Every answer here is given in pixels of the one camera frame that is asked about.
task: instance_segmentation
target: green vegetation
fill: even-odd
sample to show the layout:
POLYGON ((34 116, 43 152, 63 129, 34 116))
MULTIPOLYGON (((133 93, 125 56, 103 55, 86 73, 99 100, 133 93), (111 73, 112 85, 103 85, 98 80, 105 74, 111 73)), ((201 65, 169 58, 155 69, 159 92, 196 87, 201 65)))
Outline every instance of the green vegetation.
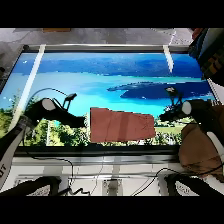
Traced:
MULTIPOLYGON (((19 90, 13 96, 12 105, 9 109, 0 109, 0 138, 7 132, 11 123, 15 108, 19 101, 19 90)), ((30 108, 39 99, 33 98, 27 108, 30 108)), ((193 120, 184 118, 181 122, 190 123, 193 120)), ((178 122, 161 122, 155 118, 156 136, 152 139, 143 141, 128 141, 128 142, 104 142, 104 146, 129 146, 129 145, 168 145, 181 143, 181 130, 186 124, 178 122)), ((62 125, 59 122, 41 120, 38 126, 29 133, 25 138, 27 146, 78 146, 88 145, 90 143, 90 132, 88 128, 70 128, 67 125, 62 125)))

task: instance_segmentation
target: blue water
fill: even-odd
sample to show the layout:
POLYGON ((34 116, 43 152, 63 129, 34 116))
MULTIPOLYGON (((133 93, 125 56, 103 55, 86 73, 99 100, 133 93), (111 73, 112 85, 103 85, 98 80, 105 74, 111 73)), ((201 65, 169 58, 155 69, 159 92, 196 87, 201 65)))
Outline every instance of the blue water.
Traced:
MULTIPOLYGON (((0 108, 11 106, 17 89, 22 90, 32 69, 36 54, 22 54, 18 60, 4 90, 0 95, 0 108)), ((178 90, 187 91, 192 83, 201 83, 201 72, 197 62, 187 54, 172 54, 174 68, 169 72, 163 53, 45 53, 33 82, 29 97, 42 88, 56 88, 66 94, 77 93, 69 112, 81 116, 90 111, 90 107, 109 108, 111 110, 152 114, 157 117, 163 113, 170 100, 165 90, 150 92, 150 87, 142 88, 141 83, 159 83, 179 85, 178 90), (135 90, 129 86, 138 84, 135 90)), ((214 99, 207 83, 203 88, 193 88, 185 99, 214 99)), ((61 103, 64 96, 54 91, 38 94, 40 98, 54 97, 61 103)))

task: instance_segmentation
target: floor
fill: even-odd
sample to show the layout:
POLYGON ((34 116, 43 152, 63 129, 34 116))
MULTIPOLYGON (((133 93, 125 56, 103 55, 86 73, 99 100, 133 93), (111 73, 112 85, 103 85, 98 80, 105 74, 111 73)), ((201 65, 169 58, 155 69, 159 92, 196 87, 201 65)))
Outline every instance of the floor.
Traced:
POLYGON ((70 32, 42 32, 42 28, 0 28, 0 67, 7 69, 23 44, 149 44, 189 45, 188 28, 72 28, 70 32))

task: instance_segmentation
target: brown bag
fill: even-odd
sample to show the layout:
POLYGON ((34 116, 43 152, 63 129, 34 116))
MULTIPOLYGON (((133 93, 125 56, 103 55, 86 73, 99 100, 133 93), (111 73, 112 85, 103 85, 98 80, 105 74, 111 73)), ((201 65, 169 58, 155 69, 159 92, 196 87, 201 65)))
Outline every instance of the brown bag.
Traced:
MULTIPOLYGON (((214 106, 222 130, 224 130, 224 106, 214 106)), ((182 129, 182 145, 179 150, 181 165, 197 174, 210 171, 222 164, 220 156, 210 140, 197 124, 188 124, 182 129)), ((223 175, 223 168, 210 174, 223 175)))

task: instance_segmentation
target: television screen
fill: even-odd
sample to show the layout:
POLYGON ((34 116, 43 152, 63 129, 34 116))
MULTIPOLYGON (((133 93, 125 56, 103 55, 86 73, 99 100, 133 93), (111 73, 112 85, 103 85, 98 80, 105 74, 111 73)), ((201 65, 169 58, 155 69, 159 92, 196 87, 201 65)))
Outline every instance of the television screen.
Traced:
MULTIPOLYGON (((36 53, 21 54, 1 93, 0 137, 9 129, 36 56, 36 53)), ((155 138, 103 145, 180 144, 180 133, 185 124, 158 119, 171 105, 165 88, 175 87, 184 94, 183 100, 215 98, 207 81, 201 80, 196 60, 188 54, 178 53, 172 53, 171 58, 172 69, 164 53, 44 53, 26 103, 43 88, 76 93, 69 112, 86 116, 87 120, 91 107, 154 116, 155 138)), ((46 90, 39 92, 31 103, 43 97, 56 98, 60 103, 64 100, 64 95, 46 90)), ((185 123, 190 121, 190 118, 182 119, 185 123)), ((27 146, 87 145, 89 135, 88 128, 72 129, 57 121, 42 120, 26 137, 25 143, 27 146)))

